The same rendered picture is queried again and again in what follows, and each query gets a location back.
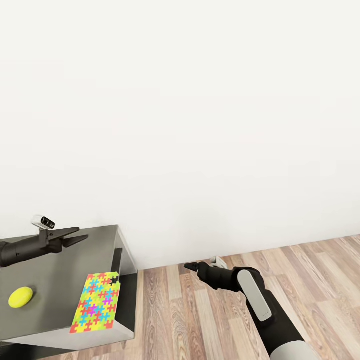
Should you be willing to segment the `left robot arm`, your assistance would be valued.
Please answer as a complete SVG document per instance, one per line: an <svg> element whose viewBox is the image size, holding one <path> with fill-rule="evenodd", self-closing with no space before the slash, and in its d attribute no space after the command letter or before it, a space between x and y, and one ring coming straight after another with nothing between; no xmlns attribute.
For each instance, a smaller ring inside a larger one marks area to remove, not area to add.
<svg viewBox="0 0 360 360"><path fill-rule="evenodd" d="M64 238L80 231L79 227L54 229L56 224L47 217L36 214L30 223L37 227L36 236L18 242L0 241L0 268L10 267L13 264L29 261L47 254L59 254L63 247L71 247L89 235Z"/></svg>

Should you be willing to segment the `jigsaw puzzle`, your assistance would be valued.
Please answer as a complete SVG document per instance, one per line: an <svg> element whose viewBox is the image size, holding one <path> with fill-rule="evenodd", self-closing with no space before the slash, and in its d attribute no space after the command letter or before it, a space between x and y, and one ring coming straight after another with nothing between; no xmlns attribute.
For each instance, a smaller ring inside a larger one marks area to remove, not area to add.
<svg viewBox="0 0 360 360"><path fill-rule="evenodd" d="M121 284L110 283L117 276L118 272L88 275L70 334L113 329Z"/></svg>

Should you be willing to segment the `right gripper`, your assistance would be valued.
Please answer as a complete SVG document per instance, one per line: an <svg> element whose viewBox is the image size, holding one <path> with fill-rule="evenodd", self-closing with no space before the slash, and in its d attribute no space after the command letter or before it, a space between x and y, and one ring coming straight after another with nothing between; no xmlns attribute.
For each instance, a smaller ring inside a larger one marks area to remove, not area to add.
<svg viewBox="0 0 360 360"><path fill-rule="evenodd" d="M206 262L188 262L184 265L185 268L197 272L197 276L205 283L207 283L214 290L223 289L221 284L221 273L224 268L213 267Z"/></svg>

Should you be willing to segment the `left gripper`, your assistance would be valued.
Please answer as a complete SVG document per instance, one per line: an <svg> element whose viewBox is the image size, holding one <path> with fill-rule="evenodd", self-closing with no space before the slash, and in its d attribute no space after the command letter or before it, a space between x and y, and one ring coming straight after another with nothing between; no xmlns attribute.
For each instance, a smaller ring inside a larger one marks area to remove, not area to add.
<svg viewBox="0 0 360 360"><path fill-rule="evenodd" d="M89 237L87 234L64 238L78 231L80 231L79 227L40 230L39 235L18 242L17 258L25 262L51 253L59 254L63 251L62 246L68 248Z"/></svg>

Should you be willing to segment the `tennis ball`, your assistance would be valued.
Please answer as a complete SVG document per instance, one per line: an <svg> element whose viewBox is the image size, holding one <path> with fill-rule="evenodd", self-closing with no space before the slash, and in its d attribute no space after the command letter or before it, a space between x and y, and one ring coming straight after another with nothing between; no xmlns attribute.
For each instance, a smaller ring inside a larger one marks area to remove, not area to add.
<svg viewBox="0 0 360 360"><path fill-rule="evenodd" d="M26 305L32 298L33 291L29 287L17 289L9 298L8 303L12 308L20 308Z"/></svg>

